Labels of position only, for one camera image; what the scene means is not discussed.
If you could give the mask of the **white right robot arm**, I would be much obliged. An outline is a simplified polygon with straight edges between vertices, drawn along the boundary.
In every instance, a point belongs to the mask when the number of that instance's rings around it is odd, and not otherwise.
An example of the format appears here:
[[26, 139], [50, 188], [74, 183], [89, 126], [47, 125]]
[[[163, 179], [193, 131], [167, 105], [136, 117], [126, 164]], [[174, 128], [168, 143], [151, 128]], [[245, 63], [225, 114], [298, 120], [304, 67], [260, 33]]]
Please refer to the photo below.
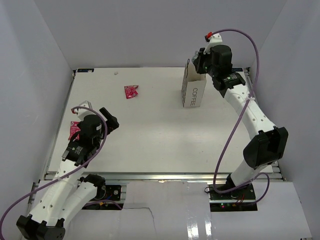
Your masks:
[[249, 88], [242, 75], [233, 69], [232, 50], [218, 44], [209, 49], [200, 48], [192, 59], [198, 74], [208, 74], [214, 88], [233, 107], [244, 124], [249, 143], [243, 150], [243, 161], [218, 187], [219, 192], [236, 200], [249, 184], [268, 165], [284, 155], [289, 133], [285, 127], [277, 127], [250, 96]]

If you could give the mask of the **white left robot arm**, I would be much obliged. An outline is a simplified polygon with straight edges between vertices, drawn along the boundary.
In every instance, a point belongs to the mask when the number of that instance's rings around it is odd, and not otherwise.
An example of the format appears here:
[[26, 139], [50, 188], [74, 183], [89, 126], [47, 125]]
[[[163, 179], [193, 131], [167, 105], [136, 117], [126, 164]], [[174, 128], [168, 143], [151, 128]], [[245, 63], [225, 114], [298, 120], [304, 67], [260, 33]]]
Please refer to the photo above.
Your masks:
[[53, 180], [40, 187], [45, 193], [28, 216], [16, 226], [26, 240], [62, 240], [71, 220], [90, 200], [105, 196], [105, 179], [83, 173], [102, 150], [107, 136], [119, 127], [104, 107], [94, 111], [83, 104], [71, 110], [78, 115], [79, 130], [69, 140]]

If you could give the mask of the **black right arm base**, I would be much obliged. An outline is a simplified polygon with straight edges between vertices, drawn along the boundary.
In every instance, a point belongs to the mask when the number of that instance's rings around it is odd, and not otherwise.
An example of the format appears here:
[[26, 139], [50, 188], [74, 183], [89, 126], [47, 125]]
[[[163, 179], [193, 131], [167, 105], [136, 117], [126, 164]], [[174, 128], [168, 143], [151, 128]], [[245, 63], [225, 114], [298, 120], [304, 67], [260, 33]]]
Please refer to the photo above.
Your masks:
[[210, 211], [219, 212], [255, 212], [258, 210], [256, 195], [252, 184], [228, 193], [215, 192], [213, 185], [204, 189], [209, 196]]

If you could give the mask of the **red snack packet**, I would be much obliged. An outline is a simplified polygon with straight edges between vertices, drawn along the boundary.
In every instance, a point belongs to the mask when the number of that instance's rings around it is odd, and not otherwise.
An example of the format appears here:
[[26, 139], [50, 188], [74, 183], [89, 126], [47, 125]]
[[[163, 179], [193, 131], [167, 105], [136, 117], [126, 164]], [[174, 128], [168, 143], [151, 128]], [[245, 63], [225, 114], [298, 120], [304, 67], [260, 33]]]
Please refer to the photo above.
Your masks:
[[124, 92], [126, 99], [132, 99], [136, 97], [139, 93], [137, 92], [138, 85], [127, 85], [124, 86]]
[[72, 136], [80, 131], [80, 128], [78, 127], [79, 121], [71, 121], [70, 122], [70, 128], [69, 128], [69, 137], [68, 140], [72, 138]]

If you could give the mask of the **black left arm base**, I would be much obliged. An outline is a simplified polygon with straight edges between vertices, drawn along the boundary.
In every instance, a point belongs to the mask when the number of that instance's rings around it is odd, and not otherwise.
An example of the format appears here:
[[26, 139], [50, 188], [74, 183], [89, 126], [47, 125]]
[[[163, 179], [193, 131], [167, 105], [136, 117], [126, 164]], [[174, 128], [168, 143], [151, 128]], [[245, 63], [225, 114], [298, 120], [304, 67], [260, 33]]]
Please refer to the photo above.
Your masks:
[[99, 186], [96, 195], [90, 201], [112, 200], [119, 201], [121, 199], [121, 185], [103, 185]]

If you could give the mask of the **silver foil snack bag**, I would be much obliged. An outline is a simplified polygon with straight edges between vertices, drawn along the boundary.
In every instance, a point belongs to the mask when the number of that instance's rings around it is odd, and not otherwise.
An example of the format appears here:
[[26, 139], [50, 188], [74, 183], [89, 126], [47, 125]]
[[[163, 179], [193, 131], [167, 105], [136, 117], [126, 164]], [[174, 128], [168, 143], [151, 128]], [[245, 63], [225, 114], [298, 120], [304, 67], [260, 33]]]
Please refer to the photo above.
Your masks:
[[200, 52], [199, 52], [198, 50], [195, 51], [194, 55], [193, 55], [192, 58], [191, 58], [192, 63], [198, 62], [198, 60], [199, 60], [199, 54], [200, 54]]

